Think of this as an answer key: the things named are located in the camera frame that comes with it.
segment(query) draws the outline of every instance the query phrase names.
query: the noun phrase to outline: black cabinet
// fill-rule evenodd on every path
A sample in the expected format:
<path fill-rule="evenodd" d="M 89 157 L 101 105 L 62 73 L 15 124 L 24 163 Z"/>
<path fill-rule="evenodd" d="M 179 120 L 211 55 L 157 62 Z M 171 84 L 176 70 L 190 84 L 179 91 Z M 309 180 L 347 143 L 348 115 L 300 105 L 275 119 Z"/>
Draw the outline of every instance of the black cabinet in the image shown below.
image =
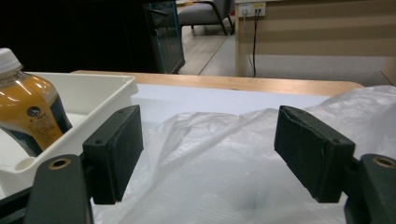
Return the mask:
<path fill-rule="evenodd" d="M 184 64 L 174 1 L 4 0 L 0 20 L 0 48 L 26 71 L 176 73 Z"/>

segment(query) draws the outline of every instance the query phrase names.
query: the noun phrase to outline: chair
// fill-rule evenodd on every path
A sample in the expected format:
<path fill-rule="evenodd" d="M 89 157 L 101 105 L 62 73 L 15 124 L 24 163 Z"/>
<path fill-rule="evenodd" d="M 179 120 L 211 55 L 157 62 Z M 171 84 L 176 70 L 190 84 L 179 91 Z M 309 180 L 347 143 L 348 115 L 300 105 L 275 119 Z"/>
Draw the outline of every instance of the chair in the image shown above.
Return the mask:
<path fill-rule="evenodd" d="M 233 0 L 213 0 L 213 1 L 197 1 L 193 2 L 194 5 L 188 6 L 180 10 L 178 13 L 179 29 L 185 25 L 190 25 L 191 29 L 194 29 L 194 25 L 221 25 L 221 28 L 225 35 L 223 20 L 225 18 L 231 22 L 230 10 L 232 8 Z"/>

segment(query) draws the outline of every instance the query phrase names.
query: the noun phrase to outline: transparent plastic bag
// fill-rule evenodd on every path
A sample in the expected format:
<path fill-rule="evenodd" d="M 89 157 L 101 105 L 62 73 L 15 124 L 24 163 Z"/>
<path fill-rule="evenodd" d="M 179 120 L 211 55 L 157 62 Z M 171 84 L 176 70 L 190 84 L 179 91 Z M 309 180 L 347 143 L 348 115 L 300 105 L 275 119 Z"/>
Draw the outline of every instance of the transparent plastic bag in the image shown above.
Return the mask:
<path fill-rule="evenodd" d="M 355 157 L 396 158 L 396 88 L 334 96 L 305 109 L 357 144 Z M 95 223 L 345 223 L 319 204 L 274 151 L 277 110 L 176 115 L 145 139 L 123 201 Z"/>

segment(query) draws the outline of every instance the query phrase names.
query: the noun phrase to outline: white tray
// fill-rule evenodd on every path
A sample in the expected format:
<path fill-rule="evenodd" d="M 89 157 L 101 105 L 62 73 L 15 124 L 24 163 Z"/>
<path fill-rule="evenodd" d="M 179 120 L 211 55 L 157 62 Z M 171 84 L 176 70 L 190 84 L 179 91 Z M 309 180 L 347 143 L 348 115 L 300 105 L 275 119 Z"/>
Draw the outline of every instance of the white tray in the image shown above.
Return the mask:
<path fill-rule="evenodd" d="M 5 196 L 32 186 L 41 162 L 58 155 L 81 154 L 82 143 L 116 110 L 131 105 L 131 95 L 137 93 L 134 77 L 31 74 L 49 80 L 56 87 L 73 128 L 36 158 L 28 157 L 0 130 L 0 185 Z"/>

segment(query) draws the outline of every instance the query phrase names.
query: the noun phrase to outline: wall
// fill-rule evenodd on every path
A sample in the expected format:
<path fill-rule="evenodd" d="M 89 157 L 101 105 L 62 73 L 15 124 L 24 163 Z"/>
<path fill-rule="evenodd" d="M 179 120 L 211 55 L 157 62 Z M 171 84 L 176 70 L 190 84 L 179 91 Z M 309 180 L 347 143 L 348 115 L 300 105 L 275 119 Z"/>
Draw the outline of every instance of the wall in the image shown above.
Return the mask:
<path fill-rule="evenodd" d="M 243 23 L 236 20 L 240 77 L 246 73 L 247 46 L 252 46 L 254 31 L 253 19 L 246 22 L 246 35 Z M 395 57 L 396 1 L 268 2 L 265 17 L 259 19 L 256 45 L 257 54 Z"/>

